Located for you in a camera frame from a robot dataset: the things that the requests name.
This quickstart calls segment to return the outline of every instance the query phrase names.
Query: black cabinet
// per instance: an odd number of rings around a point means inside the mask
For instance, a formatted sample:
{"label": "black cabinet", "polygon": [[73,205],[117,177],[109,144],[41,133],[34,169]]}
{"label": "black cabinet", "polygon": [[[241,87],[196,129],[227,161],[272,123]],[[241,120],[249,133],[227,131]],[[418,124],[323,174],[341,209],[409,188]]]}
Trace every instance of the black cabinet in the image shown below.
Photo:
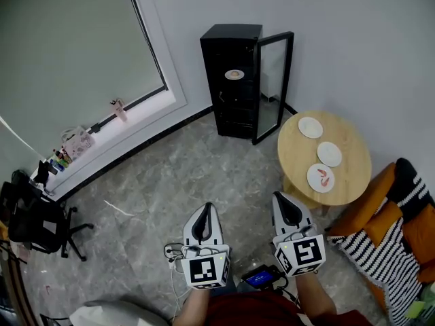
{"label": "black cabinet", "polygon": [[259,24],[215,24],[201,37],[220,135],[256,144],[280,127],[293,40],[292,32],[262,39]]}

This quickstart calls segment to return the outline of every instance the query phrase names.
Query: dark red clothing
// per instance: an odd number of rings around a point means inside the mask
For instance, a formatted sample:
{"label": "dark red clothing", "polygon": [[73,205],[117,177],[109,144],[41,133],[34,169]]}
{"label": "dark red clothing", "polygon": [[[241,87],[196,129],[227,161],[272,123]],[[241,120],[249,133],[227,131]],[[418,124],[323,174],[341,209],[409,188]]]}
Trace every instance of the dark red clothing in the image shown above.
{"label": "dark red clothing", "polygon": [[[297,314],[303,312],[283,296],[269,291],[235,293],[213,297],[209,302],[206,326],[290,326],[304,325]],[[358,311],[323,315],[311,320],[314,326],[370,326]]]}

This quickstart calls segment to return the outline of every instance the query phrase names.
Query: white tag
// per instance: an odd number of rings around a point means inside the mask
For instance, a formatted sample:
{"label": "white tag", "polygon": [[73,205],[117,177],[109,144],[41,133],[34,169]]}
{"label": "white tag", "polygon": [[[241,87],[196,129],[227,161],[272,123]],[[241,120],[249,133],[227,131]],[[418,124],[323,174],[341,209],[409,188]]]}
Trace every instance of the white tag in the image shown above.
{"label": "white tag", "polygon": [[54,222],[44,221],[42,226],[51,233],[56,234],[56,224]]}
{"label": "white tag", "polygon": [[303,323],[304,325],[306,325],[306,326],[314,326],[314,325],[311,323],[310,319],[308,319],[308,316],[307,316],[307,315],[305,315],[305,314],[298,314],[298,316],[299,316],[299,319],[302,321],[302,323]]}

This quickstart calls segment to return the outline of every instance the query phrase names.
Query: desk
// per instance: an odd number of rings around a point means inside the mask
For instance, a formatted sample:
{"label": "desk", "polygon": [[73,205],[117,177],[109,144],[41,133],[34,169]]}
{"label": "desk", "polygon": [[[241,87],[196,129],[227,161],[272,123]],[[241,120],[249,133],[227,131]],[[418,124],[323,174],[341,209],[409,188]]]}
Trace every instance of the desk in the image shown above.
{"label": "desk", "polygon": [[[315,118],[324,127],[318,139],[309,139],[299,131],[298,122],[306,116]],[[343,160],[331,168],[334,187],[322,194],[308,184],[307,171],[311,165],[321,163],[317,146],[324,141],[337,145]],[[301,200],[309,209],[353,202],[367,188],[372,175],[370,153],[359,132],[349,121],[325,111],[306,111],[288,119],[279,133],[278,157],[285,174],[284,192]]]}

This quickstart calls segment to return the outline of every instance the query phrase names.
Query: person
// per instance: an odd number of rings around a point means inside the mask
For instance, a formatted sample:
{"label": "person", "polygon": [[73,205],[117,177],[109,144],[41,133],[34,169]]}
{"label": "person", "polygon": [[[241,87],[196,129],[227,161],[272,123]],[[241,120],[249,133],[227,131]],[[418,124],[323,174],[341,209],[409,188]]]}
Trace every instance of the person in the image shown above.
{"label": "person", "polygon": [[210,290],[192,290],[173,326],[369,326],[357,310],[337,314],[334,302],[314,273],[296,277],[300,308],[273,291],[231,293],[210,297]]}

